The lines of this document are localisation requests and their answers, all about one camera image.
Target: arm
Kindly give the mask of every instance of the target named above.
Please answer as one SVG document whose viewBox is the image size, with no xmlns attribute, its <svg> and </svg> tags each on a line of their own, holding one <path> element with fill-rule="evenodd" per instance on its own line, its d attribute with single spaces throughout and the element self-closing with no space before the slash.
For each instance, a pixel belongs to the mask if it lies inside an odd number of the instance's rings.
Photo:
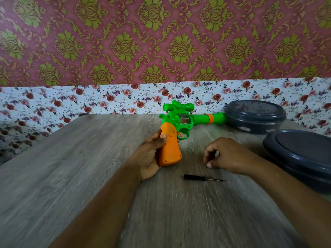
<svg viewBox="0 0 331 248">
<path fill-rule="evenodd" d="M 215 158 L 216 150 L 220 156 Z M 220 137 L 206 147 L 204 163 L 250 176 L 275 201 L 311 247 L 331 247 L 331 203 L 278 166 L 233 139 Z"/>
<path fill-rule="evenodd" d="M 160 169 L 155 153 L 166 142 L 160 133 L 137 148 L 49 247 L 116 247 L 140 182 Z"/>
</svg>

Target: white floral wallpaper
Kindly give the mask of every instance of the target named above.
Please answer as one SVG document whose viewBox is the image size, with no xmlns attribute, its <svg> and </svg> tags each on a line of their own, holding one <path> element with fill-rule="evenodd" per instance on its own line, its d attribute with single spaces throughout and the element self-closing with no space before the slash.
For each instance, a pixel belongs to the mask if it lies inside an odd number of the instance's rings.
<svg viewBox="0 0 331 248">
<path fill-rule="evenodd" d="M 173 99 L 194 103 L 194 113 L 222 111 L 233 100 L 281 105 L 292 121 L 331 135 L 331 78 L 290 78 L 0 88 L 0 155 L 12 158 L 82 113 L 159 114 Z"/>
</svg>

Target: orange ring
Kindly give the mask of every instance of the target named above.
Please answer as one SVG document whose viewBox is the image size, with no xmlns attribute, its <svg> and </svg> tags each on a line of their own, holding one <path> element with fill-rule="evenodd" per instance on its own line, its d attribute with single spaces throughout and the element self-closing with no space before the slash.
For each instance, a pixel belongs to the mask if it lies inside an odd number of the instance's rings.
<svg viewBox="0 0 331 248">
<path fill-rule="evenodd" d="M 207 124 L 212 124 L 214 122 L 214 116 L 213 114 L 206 114 L 209 117 L 209 122 Z"/>
</svg>

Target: orange handle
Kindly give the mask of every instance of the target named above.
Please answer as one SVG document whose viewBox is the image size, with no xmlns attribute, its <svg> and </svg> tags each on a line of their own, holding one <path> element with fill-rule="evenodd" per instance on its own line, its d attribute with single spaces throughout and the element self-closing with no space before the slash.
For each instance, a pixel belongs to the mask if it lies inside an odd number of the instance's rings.
<svg viewBox="0 0 331 248">
<path fill-rule="evenodd" d="M 171 123 L 165 122 L 161 125 L 161 134 L 167 135 L 165 145 L 159 152 L 159 165 L 168 166 L 177 163 L 182 158 L 177 143 L 177 130 Z"/>
</svg>

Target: screwdriver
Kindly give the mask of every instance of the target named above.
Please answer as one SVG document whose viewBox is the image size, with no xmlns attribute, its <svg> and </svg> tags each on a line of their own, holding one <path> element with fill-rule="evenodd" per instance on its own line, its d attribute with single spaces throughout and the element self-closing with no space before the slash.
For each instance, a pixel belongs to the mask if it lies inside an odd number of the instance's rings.
<svg viewBox="0 0 331 248">
<path fill-rule="evenodd" d="M 206 181 L 206 180 L 213 180 L 213 181 L 220 181 L 220 182 L 225 182 L 226 180 L 223 179 L 211 179 L 211 178 L 206 178 L 206 177 L 201 177 L 201 176 L 196 176 L 196 175 L 184 175 L 184 179 L 186 180 L 200 180 L 200 181 Z"/>
</svg>

